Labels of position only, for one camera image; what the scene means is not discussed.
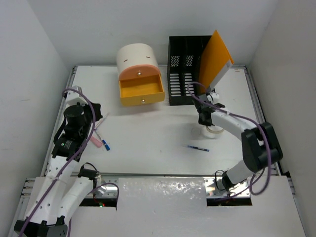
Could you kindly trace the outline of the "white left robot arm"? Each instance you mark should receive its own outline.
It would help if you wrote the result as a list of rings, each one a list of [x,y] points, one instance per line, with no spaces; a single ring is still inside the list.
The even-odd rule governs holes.
[[[68,106],[63,116],[53,139],[54,148],[41,190],[25,219],[17,220],[14,225],[20,237],[64,237],[74,211],[95,187],[97,171],[84,169],[71,189],[64,192],[95,123],[103,117],[101,105],[77,102]]]

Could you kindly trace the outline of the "blue gel pen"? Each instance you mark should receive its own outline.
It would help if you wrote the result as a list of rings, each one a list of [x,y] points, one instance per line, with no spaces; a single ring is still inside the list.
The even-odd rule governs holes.
[[[210,151],[209,149],[201,148],[201,147],[197,147],[197,146],[192,146],[192,145],[182,145],[182,146],[186,147],[186,148],[194,149],[194,150],[204,151],[204,152]]]

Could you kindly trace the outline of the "cream round drawer cabinet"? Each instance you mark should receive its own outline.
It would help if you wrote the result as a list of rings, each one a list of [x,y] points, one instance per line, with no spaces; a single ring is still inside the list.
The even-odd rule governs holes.
[[[154,51],[149,45],[144,43],[129,44],[117,52],[118,76],[124,69],[141,64],[158,67]]]

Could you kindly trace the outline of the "beige masking tape roll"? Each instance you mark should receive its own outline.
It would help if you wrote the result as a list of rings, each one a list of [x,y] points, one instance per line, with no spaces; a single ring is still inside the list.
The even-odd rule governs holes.
[[[219,138],[225,130],[217,126],[206,126],[204,136],[208,139]]]

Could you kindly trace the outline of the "black mesh file organizer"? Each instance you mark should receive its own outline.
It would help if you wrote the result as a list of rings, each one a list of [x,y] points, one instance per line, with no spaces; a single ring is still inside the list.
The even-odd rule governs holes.
[[[198,95],[201,55],[211,36],[170,36],[168,44],[167,81],[171,106],[192,105],[191,93]]]

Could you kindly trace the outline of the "pink top drawer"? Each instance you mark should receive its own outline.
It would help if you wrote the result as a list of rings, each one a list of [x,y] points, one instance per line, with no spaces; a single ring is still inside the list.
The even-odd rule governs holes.
[[[119,81],[122,80],[129,80],[129,79],[135,79],[137,77],[149,77],[149,76],[155,76],[159,75],[160,70],[158,67],[150,65],[150,64],[141,64],[141,65],[135,65],[128,67],[124,69],[119,74]]]

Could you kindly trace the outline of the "yellow drawer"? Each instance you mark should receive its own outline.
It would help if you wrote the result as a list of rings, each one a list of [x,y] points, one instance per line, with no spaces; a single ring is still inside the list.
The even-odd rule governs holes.
[[[137,106],[161,102],[165,99],[161,75],[119,81],[123,106]]]

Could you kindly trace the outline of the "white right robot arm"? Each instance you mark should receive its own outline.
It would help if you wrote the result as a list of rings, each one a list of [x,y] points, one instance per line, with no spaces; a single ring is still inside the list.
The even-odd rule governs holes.
[[[223,173],[220,189],[228,191],[237,183],[270,168],[272,163],[283,158],[277,135],[270,123],[258,124],[247,117],[229,113],[225,106],[219,103],[210,105],[195,100],[194,105],[200,125],[220,127],[241,141],[242,160]]]

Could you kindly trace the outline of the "clear tape roll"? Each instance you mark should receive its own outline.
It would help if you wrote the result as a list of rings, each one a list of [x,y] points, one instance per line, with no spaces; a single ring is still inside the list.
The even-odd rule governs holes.
[[[200,128],[192,128],[191,135],[195,138],[199,137],[201,135],[201,129]]]

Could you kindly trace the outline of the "orange notebook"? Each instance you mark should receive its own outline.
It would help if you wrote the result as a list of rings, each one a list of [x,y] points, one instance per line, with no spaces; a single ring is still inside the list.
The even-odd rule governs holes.
[[[233,64],[228,48],[215,30],[201,55],[198,81],[205,86],[203,92],[214,89]]]

